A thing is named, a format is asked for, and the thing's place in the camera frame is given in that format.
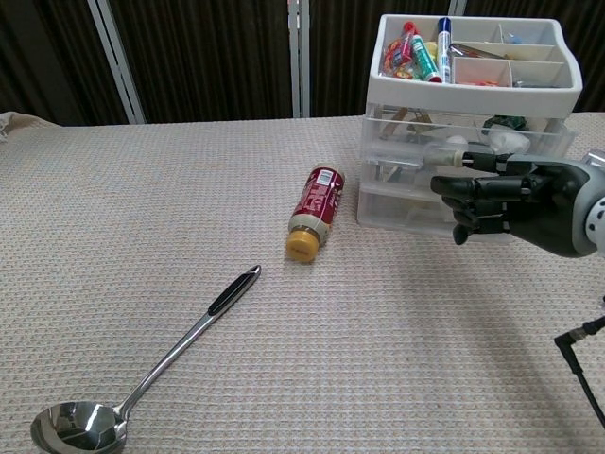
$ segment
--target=metal ladle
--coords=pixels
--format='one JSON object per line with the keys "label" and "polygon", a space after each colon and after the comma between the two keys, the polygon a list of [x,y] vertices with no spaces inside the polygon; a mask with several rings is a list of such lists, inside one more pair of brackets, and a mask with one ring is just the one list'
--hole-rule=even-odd
{"label": "metal ladle", "polygon": [[250,288],[260,273],[261,267],[257,265],[235,279],[121,404],[108,407],[95,402],[66,402],[46,409],[31,423],[34,443],[52,454],[121,452],[126,444],[126,423],[132,407],[155,379]]}

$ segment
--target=blue marker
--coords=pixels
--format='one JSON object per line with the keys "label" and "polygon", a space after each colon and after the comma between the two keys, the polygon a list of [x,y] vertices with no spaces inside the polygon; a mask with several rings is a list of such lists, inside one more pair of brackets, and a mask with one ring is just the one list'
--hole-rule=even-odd
{"label": "blue marker", "polygon": [[452,83],[452,68],[448,54],[452,42],[452,21],[449,17],[439,19],[439,35],[437,36],[437,68],[443,83]]}

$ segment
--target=yellow bottle cap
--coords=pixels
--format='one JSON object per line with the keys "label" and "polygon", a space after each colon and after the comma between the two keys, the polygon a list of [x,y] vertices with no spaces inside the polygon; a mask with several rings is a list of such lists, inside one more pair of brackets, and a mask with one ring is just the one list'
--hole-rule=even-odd
{"label": "yellow bottle cap", "polygon": [[310,262],[315,258],[320,248],[320,242],[311,233],[303,230],[292,232],[287,236],[285,251],[288,257],[299,262]]}

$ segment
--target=black cable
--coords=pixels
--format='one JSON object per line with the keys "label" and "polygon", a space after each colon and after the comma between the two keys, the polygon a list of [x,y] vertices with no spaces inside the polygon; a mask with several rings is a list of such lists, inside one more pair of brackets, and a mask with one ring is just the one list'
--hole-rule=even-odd
{"label": "black cable", "polygon": [[578,359],[576,358],[576,354],[574,353],[574,349],[572,348],[572,345],[577,341],[581,341],[586,336],[594,336],[603,328],[605,328],[605,317],[601,317],[600,319],[592,322],[586,322],[581,328],[572,329],[571,331],[561,334],[555,338],[555,343],[559,347],[559,350],[561,350],[561,353],[567,361],[567,364],[569,364],[571,372],[578,377],[579,384],[582,385],[582,389],[584,390],[591,407],[595,411],[598,421],[601,423],[603,428],[605,428],[605,415],[603,414],[603,410],[598,405],[595,395],[593,394],[588,382],[586,381],[586,378],[584,377],[584,372],[582,371]]}
{"label": "black cable", "polygon": [[578,377],[579,384],[582,385],[582,389],[584,390],[586,397],[588,397],[588,401],[590,402],[590,405],[593,407],[593,410],[596,413],[596,417],[600,421],[601,425],[605,428],[605,414],[603,414],[603,410],[598,405],[598,403],[595,399],[595,395],[591,391],[590,386],[588,386],[588,382],[586,381],[586,378],[584,378],[584,374],[579,373],[579,374],[576,374],[576,376]]}

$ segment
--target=textured fabric surface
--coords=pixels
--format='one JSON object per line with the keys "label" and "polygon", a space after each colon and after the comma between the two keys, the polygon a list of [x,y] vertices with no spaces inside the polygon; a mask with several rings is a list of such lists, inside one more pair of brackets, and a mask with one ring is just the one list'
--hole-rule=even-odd
{"label": "textured fabric surface", "polygon": [[[574,114],[574,153],[605,117]],[[114,404],[242,271],[263,274],[149,389],[127,453],[602,453],[553,338],[605,262],[362,228],[359,117],[18,130],[0,145],[0,452],[62,401]],[[286,225],[318,161],[347,183],[312,265]],[[605,337],[577,353],[605,405]]]}

